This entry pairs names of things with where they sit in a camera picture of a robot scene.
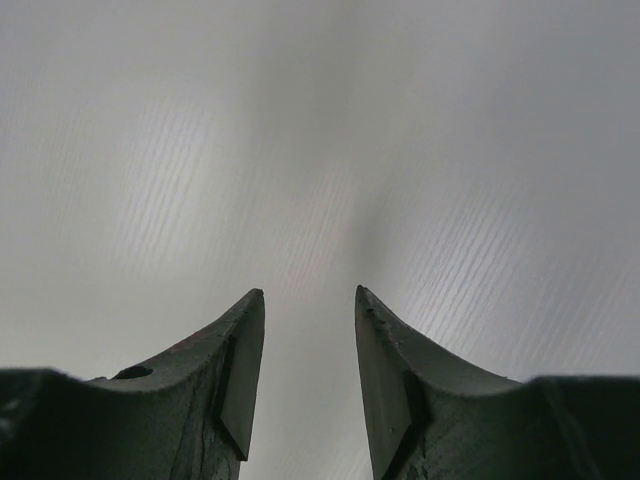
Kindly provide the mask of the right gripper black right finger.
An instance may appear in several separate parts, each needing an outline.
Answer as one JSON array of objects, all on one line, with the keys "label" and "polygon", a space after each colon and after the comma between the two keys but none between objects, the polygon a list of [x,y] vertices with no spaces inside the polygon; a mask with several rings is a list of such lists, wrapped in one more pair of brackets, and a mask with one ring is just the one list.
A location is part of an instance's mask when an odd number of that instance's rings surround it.
[{"label": "right gripper black right finger", "polygon": [[447,351],[364,287],[355,331],[376,478],[638,477],[637,377],[517,382]]}]

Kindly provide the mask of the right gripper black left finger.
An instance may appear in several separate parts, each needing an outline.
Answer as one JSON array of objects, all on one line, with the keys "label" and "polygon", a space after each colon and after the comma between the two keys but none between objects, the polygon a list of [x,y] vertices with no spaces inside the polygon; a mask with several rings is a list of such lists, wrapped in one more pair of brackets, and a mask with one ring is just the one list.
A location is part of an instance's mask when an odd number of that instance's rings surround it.
[{"label": "right gripper black left finger", "polygon": [[248,457],[265,332],[262,291],[167,350],[85,381],[1,373],[5,479],[235,479]]}]

